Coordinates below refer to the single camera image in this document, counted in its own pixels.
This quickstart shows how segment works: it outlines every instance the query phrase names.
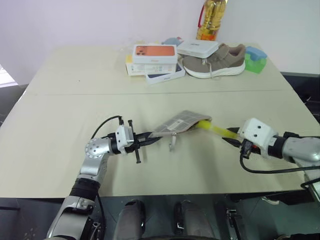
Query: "white tag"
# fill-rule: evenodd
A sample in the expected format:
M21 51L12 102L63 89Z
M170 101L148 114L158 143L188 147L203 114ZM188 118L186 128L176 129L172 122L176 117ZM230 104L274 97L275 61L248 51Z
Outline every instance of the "white tag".
M275 137L271 138L269 141L269 146L273 147L275 145L276 140L277 139Z
M174 130L179 124L183 123L184 121L181 119L178 119L174 123L172 123L170 126L167 127L170 131Z

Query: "white box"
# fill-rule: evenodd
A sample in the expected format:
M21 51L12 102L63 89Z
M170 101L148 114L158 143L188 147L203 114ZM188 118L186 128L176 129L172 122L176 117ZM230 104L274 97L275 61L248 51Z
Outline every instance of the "white box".
M161 82L166 82L172 79L181 78L186 74L184 67L178 62L176 64L176 72L170 74L149 74L145 75L146 82L148 84L157 84Z
M178 62L176 45L134 45L132 52L134 64L174 64Z
M132 62L132 55L125 57L125 66L129 76L173 74L176 72L176 64L136 64Z
M185 40L178 47L178 54L206 59L219 48L217 41Z

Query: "white wall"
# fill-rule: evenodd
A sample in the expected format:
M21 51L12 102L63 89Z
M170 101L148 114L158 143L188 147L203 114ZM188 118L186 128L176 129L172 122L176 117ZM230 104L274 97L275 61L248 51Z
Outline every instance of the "white wall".
M195 38L203 2L0 0L0 63L27 84L58 46ZM218 40L257 42L280 71L319 74L319 9L319 0L229 0Z

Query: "table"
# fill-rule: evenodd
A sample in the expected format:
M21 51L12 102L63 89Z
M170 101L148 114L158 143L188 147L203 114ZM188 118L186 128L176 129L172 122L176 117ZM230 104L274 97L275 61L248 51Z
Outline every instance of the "table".
M124 66L121 71L118 65L106 70L102 63L95 67L91 62L98 63L96 59L107 48L98 49L56 51L5 120L0 128L0 197L67 196L91 134L104 119L117 114L132 119L137 133L151 131L178 112L190 110L212 116L224 128L239 127L256 117L280 134L320 134L317 121L270 60L264 70L272 76L269 83L263 71L218 80L186 76L149 86L140 77L126 76ZM87 57L85 70L71 61L80 52ZM79 63L79 59L75 55L74 60ZM119 61L113 60L107 65ZM59 64L63 73L58 71ZM117 121L110 122L99 134L116 127ZM287 191L299 189L304 181L302 172L259 175L244 171L239 149L202 129L179 135L174 152L169 152L169 142L163 138L142 148L142 164L136 164L134 154L110 157L101 196ZM246 164L266 170L294 167L254 154Z

